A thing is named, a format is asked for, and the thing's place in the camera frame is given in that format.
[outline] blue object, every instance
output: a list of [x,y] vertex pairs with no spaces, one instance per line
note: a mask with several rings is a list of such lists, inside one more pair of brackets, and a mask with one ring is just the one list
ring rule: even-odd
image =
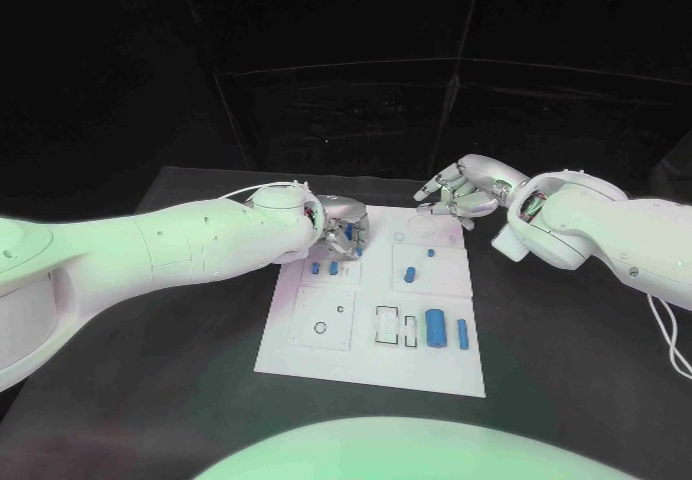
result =
[[425,327],[428,336],[428,347],[445,347],[447,329],[444,327],[444,312],[437,308],[425,312]]
[[469,332],[466,331],[466,320],[457,320],[458,326],[458,348],[469,350]]
[[407,268],[407,275],[404,277],[404,281],[407,283],[414,283],[414,279],[415,279],[415,267],[408,267]]

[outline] white board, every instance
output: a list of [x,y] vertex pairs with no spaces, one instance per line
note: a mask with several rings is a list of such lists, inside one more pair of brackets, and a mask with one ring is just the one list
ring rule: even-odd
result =
[[[281,266],[255,372],[484,397],[458,221],[407,208],[369,206],[368,214],[368,248],[359,260],[339,261],[336,275],[320,245]],[[408,267],[417,271],[412,283],[404,280]],[[444,348],[427,344],[430,309],[444,311]]]

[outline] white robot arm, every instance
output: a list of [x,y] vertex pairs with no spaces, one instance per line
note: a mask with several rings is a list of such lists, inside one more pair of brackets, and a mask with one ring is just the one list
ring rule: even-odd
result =
[[[507,208],[507,224],[492,244],[513,260],[532,252],[558,268],[574,270],[590,256],[618,280],[649,295],[652,310],[675,356],[676,323],[666,301],[692,310],[692,207],[662,199],[630,200],[624,192],[582,171],[529,179],[481,155],[463,157],[415,194],[421,201],[441,189],[441,201],[418,211],[448,214],[473,229],[473,218]],[[672,338],[653,306],[663,300],[673,321]]]
[[296,182],[259,187],[245,204],[226,197],[257,187],[92,222],[0,218],[0,391],[127,298],[291,262],[317,241],[345,260],[358,258],[368,234],[365,205],[317,197]]

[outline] white cable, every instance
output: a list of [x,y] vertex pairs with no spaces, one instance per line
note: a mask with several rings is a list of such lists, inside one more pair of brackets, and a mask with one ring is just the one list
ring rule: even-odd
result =
[[[666,327],[663,326],[663,320],[660,319],[659,311],[656,310],[656,305],[653,304],[653,297],[649,294],[646,295],[646,297],[649,299],[649,306],[652,307],[652,312],[653,312],[653,315],[656,317],[656,321],[659,322],[659,327],[660,327],[660,331],[663,333],[663,338],[666,339],[667,345],[670,347],[670,349],[669,349],[670,364],[673,365],[673,368],[678,371],[678,373],[683,377],[686,377],[689,380],[692,380],[692,366],[689,365],[688,360],[682,356],[682,353],[678,351],[678,348],[675,346],[675,344],[678,342],[678,320],[675,319],[673,311],[670,310],[670,306],[667,305],[667,303],[663,300],[660,300],[660,298],[659,298],[659,302],[663,304],[663,307],[667,310],[667,315],[670,316],[672,328],[670,328],[670,337],[669,337]],[[678,362],[675,360],[675,357],[679,358],[682,364],[688,368],[689,373],[682,371],[680,367],[678,366]]]
[[[294,186],[294,187],[303,187],[303,185],[293,181],[293,182],[272,182],[272,183],[265,183],[262,185],[255,185],[254,187],[248,187],[248,188],[242,188],[241,190],[236,190],[235,192],[231,192],[231,193],[226,193],[225,195],[222,195],[218,200],[223,199],[223,198],[228,198],[228,197],[232,197],[234,195],[236,195],[238,193],[242,193],[242,192],[247,192],[249,190],[255,190],[258,188],[264,188],[264,187],[272,187],[274,185],[288,185],[288,186]],[[248,200],[245,200],[247,202],[252,199],[255,194],[252,194],[248,198]]]

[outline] black table surface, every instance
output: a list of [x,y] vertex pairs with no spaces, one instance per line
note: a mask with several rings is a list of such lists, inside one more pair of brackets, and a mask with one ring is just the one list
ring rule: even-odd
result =
[[[401,207],[415,206],[421,186],[166,167],[138,212],[293,179],[317,194]],[[692,382],[670,368],[646,297],[595,259],[572,272],[531,255],[507,260],[490,246],[503,220],[496,212],[466,233],[487,398],[255,373],[280,270],[270,265],[133,298],[94,318],[0,425],[1,477],[190,478],[293,428],[405,416],[523,435],[643,479],[689,478]],[[689,315],[676,312],[689,338]],[[680,346],[692,351],[689,341]]]

